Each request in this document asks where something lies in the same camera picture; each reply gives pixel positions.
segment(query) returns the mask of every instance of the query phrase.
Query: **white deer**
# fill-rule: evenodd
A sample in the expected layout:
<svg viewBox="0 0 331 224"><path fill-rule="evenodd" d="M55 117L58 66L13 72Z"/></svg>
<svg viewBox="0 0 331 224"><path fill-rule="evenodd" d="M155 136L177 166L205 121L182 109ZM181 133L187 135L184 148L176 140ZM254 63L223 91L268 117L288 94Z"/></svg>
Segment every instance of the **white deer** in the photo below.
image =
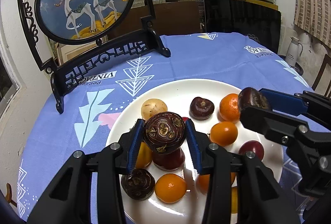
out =
<svg viewBox="0 0 331 224"><path fill-rule="evenodd" d="M60 0L60 3L54 4L55 6L60 6L62 4L63 0ZM95 25L95 16L91 10L90 4L87 2L84 2L83 4L79 5L75 10L72 10L69 6L70 0L64 0L64 12L67 16L67 24L66 28L68 30L75 29L77 37L80 38L80 35L77 31L77 28L82 26L82 24L76 25L76 19L79 18L82 14L86 13L91 18L91 30L90 33L96 32L97 27Z"/></svg>
<svg viewBox="0 0 331 224"><path fill-rule="evenodd" d="M105 27L105 19L102 16L102 10L105 10L106 8L111 8L114 10L114 15L115 15L115 20L117 20L117 10L114 6L114 1L113 0L105 0L102 3L99 3L99 0L93 0L93 7L94 10L98 13L100 21L102 23L102 27Z"/></svg>

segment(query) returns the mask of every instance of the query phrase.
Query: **plaid curtain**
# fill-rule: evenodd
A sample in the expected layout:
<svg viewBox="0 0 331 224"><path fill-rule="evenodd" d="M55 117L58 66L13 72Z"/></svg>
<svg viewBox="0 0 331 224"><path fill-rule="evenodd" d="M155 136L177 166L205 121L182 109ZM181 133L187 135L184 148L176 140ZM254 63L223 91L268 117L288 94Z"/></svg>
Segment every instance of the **plaid curtain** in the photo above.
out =
<svg viewBox="0 0 331 224"><path fill-rule="evenodd" d="M330 0L296 0L294 24L331 48Z"/></svg>

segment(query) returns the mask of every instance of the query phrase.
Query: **pink pattern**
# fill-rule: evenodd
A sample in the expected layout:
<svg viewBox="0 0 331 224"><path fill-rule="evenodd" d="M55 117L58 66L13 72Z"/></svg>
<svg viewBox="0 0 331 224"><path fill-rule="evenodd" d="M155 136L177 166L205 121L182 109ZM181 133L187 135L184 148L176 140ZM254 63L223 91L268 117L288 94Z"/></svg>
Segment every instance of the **pink pattern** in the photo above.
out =
<svg viewBox="0 0 331 224"><path fill-rule="evenodd" d="M104 114L99 115L98 120L102 121L101 125L108 125L108 128L111 129L115 121L119 117L120 113Z"/></svg>

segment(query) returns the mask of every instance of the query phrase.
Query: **tablecloth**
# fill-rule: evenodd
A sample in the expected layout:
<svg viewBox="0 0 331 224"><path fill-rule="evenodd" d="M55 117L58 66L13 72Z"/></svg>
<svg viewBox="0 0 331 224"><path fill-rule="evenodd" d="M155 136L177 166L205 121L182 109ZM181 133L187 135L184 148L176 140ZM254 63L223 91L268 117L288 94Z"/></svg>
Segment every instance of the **tablecloth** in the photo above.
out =
<svg viewBox="0 0 331 224"><path fill-rule="evenodd" d="M142 93L180 79L204 78L238 88L268 88L289 94L312 91L306 81L277 54L238 33L204 33L162 36L171 50L166 58L157 52L120 56L97 66L84 83L64 97L64 113L55 109L51 95L28 137L19 166L17 204L27 220L44 189L76 150L101 151L120 113ZM327 131L308 121L314 131ZM297 213L302 215L308 198L297 185L297 165L286 155L280 184ZM97 223L96 175L91 188L91 222Z"/></svg>

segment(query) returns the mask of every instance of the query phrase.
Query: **thermos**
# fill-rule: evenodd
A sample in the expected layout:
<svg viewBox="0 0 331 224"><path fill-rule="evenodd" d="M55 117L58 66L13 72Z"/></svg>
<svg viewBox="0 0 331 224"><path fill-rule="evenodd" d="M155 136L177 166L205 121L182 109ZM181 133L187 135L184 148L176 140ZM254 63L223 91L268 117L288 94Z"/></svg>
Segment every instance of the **thermos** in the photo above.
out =
<svg viewBox="0 0 331 224"><path fill-rule="evenodd" d="M292 37L292 42L289 45L289 48L287 50L287 54L285 57L285 62L288 63L289 66L294 67L295 64L297 63L297 55L299 53L299 45L301 46L301 52L300 55L302 54L303 51L303 46L302 44L299 43L299 39L296 37Z"/></svg>

